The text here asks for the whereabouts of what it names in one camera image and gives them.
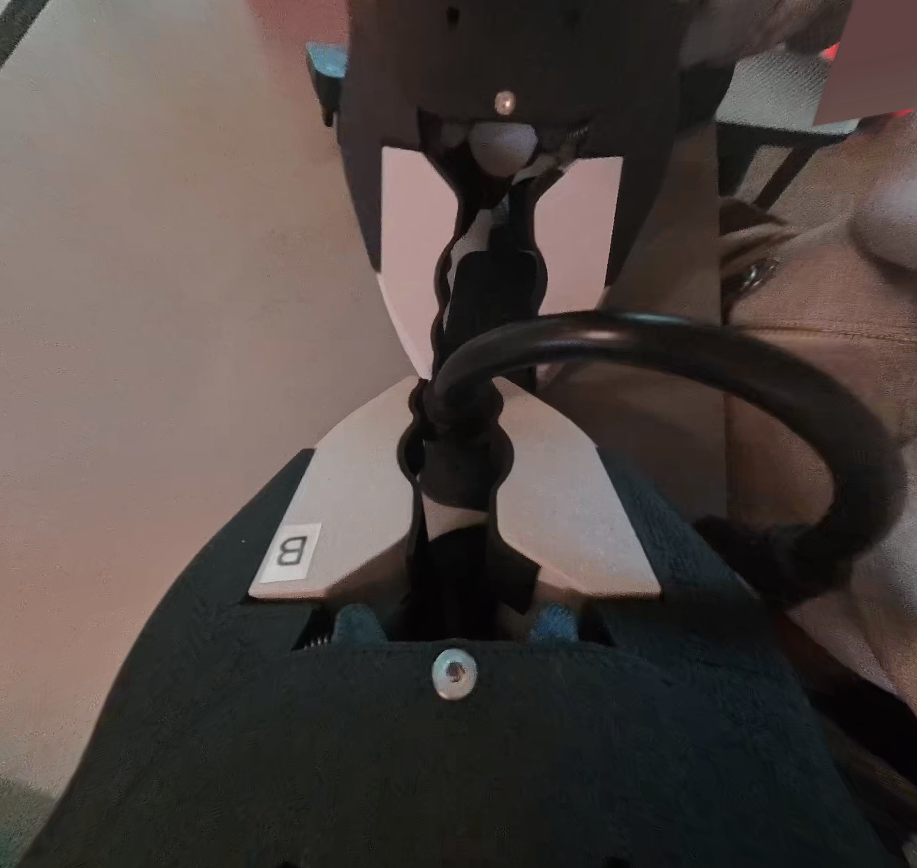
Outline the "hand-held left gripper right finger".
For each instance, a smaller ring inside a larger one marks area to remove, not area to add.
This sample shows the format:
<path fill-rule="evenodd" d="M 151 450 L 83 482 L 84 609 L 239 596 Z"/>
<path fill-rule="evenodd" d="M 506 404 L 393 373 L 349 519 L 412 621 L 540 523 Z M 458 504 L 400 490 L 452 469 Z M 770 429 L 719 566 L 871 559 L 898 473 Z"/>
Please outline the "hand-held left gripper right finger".
<path fill-rule="evenodd" d="M 494 522 L 522 600 L 658 598 L 659 579 L 593 440 L 520 386 L 494 383 L 512 449 Z"/>

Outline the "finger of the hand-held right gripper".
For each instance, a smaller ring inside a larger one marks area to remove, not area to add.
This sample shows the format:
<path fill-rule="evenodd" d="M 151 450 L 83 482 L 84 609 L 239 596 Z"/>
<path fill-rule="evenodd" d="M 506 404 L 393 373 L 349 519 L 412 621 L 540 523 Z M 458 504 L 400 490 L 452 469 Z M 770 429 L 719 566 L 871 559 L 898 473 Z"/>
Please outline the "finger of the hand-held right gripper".
<path fill-rule="evenodd" d="M 421 151 L 382 151 L 378 286 L 397 338 L 417 376 L 430 380 L 438 273 L 459 225 L 455 183 Z"/>
<path fill-rule="evenodd" d="M 533 184 L 533 244 L 544 266 L 539 315 L 595 308 L 606 288 L 622 156 L 553 166 Z"/>

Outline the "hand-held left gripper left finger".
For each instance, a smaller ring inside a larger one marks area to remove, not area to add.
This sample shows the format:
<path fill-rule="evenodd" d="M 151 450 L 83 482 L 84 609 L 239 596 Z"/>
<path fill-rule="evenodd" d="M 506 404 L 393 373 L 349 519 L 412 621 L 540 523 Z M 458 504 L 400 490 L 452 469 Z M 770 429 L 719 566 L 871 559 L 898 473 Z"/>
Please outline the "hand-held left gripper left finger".
<path fill-rule="evenodd" d="M 396 601 L 409 584 L 415 488 L 399 458 L 407 377 L 317 444 L 247 594 L 260 601 Z"/>

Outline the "grey mesh office chair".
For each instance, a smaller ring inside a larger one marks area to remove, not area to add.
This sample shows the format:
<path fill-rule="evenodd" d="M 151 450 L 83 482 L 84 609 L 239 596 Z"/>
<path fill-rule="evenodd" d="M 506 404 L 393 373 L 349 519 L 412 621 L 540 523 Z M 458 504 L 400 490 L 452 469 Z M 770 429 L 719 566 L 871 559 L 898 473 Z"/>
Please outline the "grey mesh office chair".
<path fill-rule="evenodd" d="M 832 60 L 778 49 L 740 61 L 715 115 L 720 196 L 736 194 L 759 150 L 786 150 L 753 201 L 768 211 L 819 150 L 854 133 L 862 118 L 815 122 Z"/>

